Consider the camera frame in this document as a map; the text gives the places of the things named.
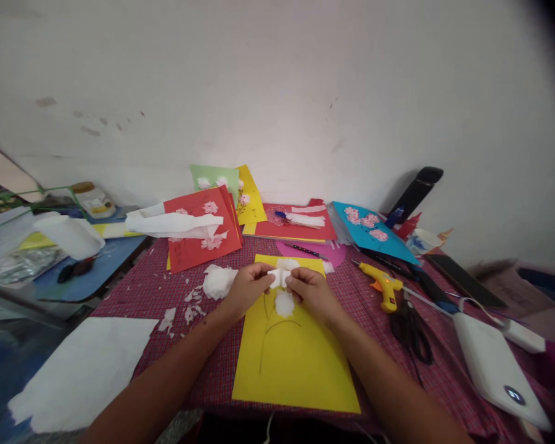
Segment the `black scissors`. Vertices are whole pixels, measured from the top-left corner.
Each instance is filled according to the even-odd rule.
[[[405,292],[403,306],[390,315],[390,329],[393,336],[412,357],[411,352],[413,351],[419,361],[426,365],[432,365],[434,355],[422,328],[422,322],[421,316],[409,300],[409,294]]]

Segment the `paper roll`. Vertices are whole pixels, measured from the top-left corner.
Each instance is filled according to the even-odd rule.
[[[58,215],[39,220],[34,227],[75,260],[95,256],[105,246],[105,239],[85,219]]]

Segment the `white wall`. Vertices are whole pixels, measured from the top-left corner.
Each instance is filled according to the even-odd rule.
[[[555,47],[524,4],[0,0],[0,149],[141,205],[248,163],[267,202],[386,210],[433,165],[448,253],[555,266]]]

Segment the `black bottle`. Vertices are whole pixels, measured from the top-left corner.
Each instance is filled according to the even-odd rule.
[[[435,166],[426,166],[417,173],[417,177],[407,187],[397,203],[390,209],[392,214],[397,208],[405,206],[405,211],[397,223],[402,224],[407,220],[411,213],[424,200],[424,197],[434,188],[436,182],[442,178],[444,170]]]

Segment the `yellow glue gun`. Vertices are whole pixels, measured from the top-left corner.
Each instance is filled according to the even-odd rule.
[[[360,270],[376,279],[374,283],[370,284],[371,287],[382,292],[382,303],[380,308],[382,311],[387,313],[394,313],[397,311],[397,300],[395,299],[395,290],[400,290],[403,288],[403,283],[398,279],[390,277],[385,271],[375,268],[363,262],[357,262],[353,260],[354,264],[360,267]]]

